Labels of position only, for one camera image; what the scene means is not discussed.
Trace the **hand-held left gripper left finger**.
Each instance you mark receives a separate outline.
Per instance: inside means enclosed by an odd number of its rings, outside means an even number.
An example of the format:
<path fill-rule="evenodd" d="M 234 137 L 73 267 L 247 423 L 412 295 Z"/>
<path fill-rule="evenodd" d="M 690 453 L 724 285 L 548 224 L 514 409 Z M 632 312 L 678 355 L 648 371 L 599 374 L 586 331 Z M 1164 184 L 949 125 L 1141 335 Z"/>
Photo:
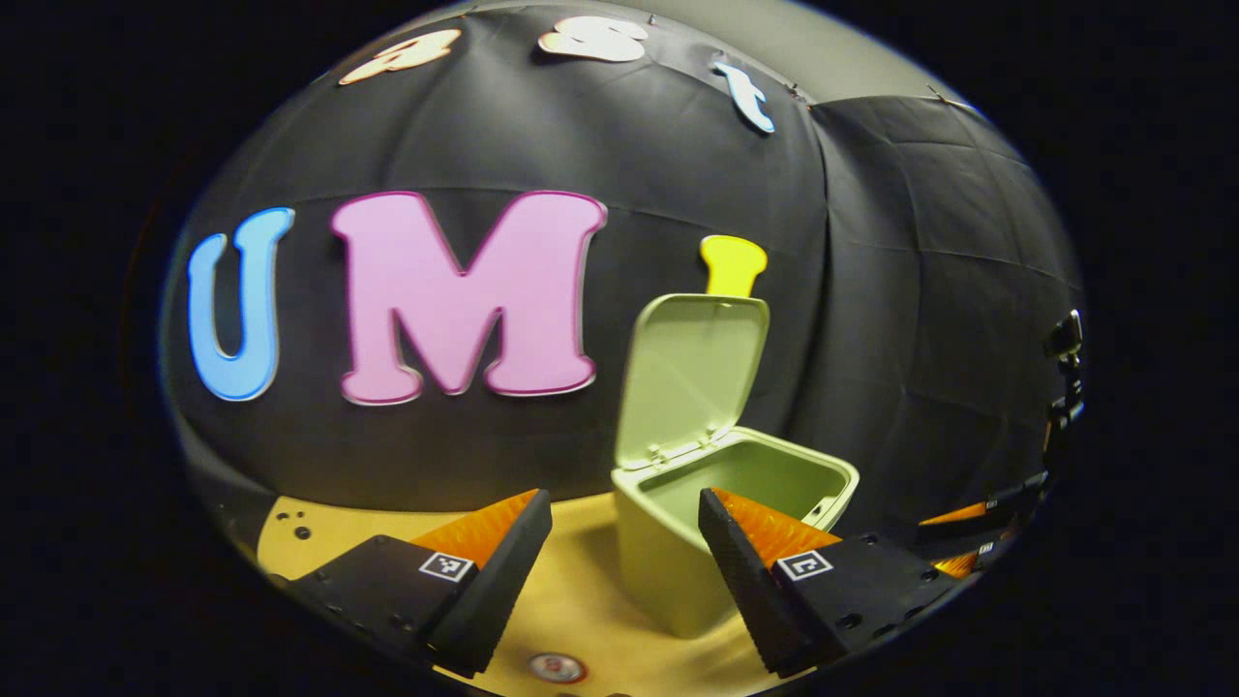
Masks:
<path fill-rule="evenodd" d="M 271 578 L 378 652 L 473 678 L 492 660 L 550 530 L 544 489 L 446 516 L 278 496 Z"/>

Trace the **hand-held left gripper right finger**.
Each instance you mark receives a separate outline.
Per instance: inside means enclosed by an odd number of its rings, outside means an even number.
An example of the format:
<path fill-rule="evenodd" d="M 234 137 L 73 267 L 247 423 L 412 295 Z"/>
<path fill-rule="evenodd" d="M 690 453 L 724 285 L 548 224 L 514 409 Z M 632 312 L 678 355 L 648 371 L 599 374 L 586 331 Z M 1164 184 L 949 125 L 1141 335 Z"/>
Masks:
<path fill-rule="evenodd" d="M 779 678 L 892 640 L 961 582 L 881 535 L 840 539 L 720 487 L 701 490 L 698 526 Z"/>

